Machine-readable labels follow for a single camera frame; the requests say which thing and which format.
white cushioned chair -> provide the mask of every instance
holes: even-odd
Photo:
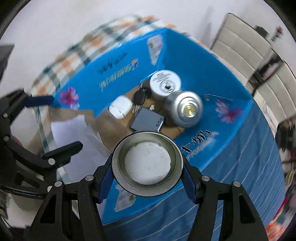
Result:
[[[274,135],[279,123],[296,114],[296,78],[286,62],[259,86],[254,100]]]
[[[245,86],[270,54],[271,45],[242,19],[228,13],[211,50]]]

white label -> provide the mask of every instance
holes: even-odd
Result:
[[[118,197],[117,197],[117,201],[116,201],[114,211],[119,212],[119,211],[121,211],[123,209],[131,207],[134,204],[135,200],[136,200],[136,196],[133,195],[133,194],[130,194],[129,192],[124,190],[119,185],[116,185],[115,188],[119,191],[119,194],[118,194]]]
[[[156,65],[160,52],[163,48],[163,37],[159,34],[147,40],[151,64]]]

silver can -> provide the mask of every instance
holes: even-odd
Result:
[[[125,157],[128,151],[142,142],[153,142],[164,147],[170,155],[170,170],[167,176],[158,183],[144,185],[134,181],[125,170]],[[183,170],[183,157],[177,145],[167,136],[153,131],[135,132],[122,139],[112,156],[112,171],[118,184],[131,194],[153,197],[171,190],[180,180]]]
[[[177,126],[188,128],[199,122],[203,103],[192,91],[175,91],[166,98],[164,109]]]

blue bedsheet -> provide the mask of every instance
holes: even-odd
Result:
[[[284,174],[277,145],[256,103],[233,140],[202,174],[223,183],[240,181],[263,224],[272,220],[284,199]],[[110,241],[184,241],[197,208],[181,186],[153,207],[106,225],[106,233]],[[219,238],[222,211],[219,201],[212,240]]]

open box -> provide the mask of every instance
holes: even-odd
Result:
[[[227,146],[252,107],[252,96],[240,81],[207,50],[182,34],[157,29],[121,44],[88,64],[55,95],[54,107],[91,109],[95,117],[119,95],[124,95],[156,71],[168,69],[181,78],[181,90],[197,93],[203,101],[200,122],[174,139],[191,165],[201,171]],[[61,91],[72,87],[76,106],[59,102]],[[133,205],[114,212],[118,197],[114,181],[107,198],[103,223],[134,214],[163,199],[136,197]]]

